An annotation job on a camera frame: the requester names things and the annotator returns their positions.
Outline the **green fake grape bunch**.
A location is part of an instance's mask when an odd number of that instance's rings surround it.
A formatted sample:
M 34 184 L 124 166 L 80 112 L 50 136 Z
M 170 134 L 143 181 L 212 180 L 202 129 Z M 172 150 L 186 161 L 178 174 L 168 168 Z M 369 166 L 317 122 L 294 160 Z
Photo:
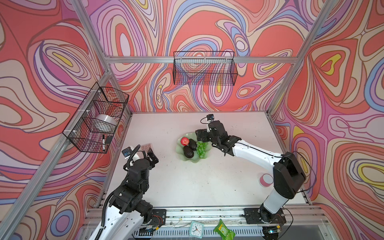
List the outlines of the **green fake grape bunch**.
M 204 143 L 201 141 L 197 142 L 196 151 L 200 159 L 205 159 L 207 157 L 207 147 L 208 143 Z

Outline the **dark avocado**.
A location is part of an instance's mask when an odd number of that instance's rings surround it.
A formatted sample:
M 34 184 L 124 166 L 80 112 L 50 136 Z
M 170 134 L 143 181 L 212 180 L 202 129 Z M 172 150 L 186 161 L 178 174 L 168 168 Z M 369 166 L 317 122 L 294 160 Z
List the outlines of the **dark avocado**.
M 197 150 L 197 142 L 193 139 L 189 139 L 189 148 L 191 148 L 193 151 Z
M 187 159 L 192 159 L 195 155 L 194 151 L 191 148 L 189 148 L 189 146 L 183 147 L 183 153 Z

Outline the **red fake apple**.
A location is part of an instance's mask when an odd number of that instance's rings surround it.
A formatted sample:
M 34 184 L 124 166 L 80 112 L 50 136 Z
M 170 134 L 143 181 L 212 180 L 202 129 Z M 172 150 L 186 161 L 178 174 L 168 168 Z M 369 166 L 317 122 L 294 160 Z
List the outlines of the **red fake apple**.
M 180 142 L 182 146 L 188 146 L 190 143 L 190 140 L 187 137 L 182 137 Z

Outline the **light green scalloped fruit bowl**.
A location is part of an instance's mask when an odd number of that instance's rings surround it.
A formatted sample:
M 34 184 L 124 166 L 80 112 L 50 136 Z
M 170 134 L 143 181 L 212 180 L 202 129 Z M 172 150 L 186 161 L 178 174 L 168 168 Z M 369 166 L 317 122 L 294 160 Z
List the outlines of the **light green scalloped fruit bowl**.
M 186 133 L 177 140 L 176 153 L 182 161 L 197 163 L 206 159 L 212 148 L 210 142 L 198 141 L 196 133 Z

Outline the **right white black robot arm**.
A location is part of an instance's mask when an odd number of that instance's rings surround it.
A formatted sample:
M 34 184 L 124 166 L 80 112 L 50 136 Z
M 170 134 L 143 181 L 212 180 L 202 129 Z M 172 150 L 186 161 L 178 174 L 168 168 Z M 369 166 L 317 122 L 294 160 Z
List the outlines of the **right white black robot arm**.
M 264 223 L 271 223 L 282 207 L 292 200 L 306 180 L 303 168 L 291 152 L 278 154 L 230 136 L 220 121 L 209 120 L 205 129 L 195 131 L 197 140 L 210 142 L 225 155 L 248 160 L 264 168 L 273 177 L 274 188 L 258 210 Z

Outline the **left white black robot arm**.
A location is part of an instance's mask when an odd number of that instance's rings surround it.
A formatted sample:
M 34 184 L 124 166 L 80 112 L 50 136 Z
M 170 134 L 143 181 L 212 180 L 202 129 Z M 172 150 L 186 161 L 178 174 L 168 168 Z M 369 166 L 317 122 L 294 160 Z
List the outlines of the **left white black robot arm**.
M 142 225 L 151 222 L 153 206 L 143 200 L 149 189 L 150 170 L 159 162 L 151 147 L 122 150 L 127 172 L 120 185 L 106 198 L 102 218 L 90 240 L 127 240 Z

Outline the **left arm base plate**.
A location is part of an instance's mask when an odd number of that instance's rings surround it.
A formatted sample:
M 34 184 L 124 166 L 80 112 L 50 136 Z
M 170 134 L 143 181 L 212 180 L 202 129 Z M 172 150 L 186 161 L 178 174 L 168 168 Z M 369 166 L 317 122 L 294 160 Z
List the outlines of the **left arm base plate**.
M 166 209 L 154 209 L 148 221 L 144 222 L 144 225 L 151 226 L 152 228 L 161 227 L 166 223 L 166 216 Z

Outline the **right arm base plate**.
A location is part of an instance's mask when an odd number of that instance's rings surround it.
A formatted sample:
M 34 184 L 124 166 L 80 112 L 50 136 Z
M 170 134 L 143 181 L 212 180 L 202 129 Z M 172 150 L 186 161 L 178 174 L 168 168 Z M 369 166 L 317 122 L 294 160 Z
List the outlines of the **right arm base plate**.
M 247 224 L 264 225 L 284 225 L 287 220 L 283 209 L 280 208 L 276 214 L 270 214 L 268 211 L 259 208 L 244 208 L 242 217 L 246 219 Z

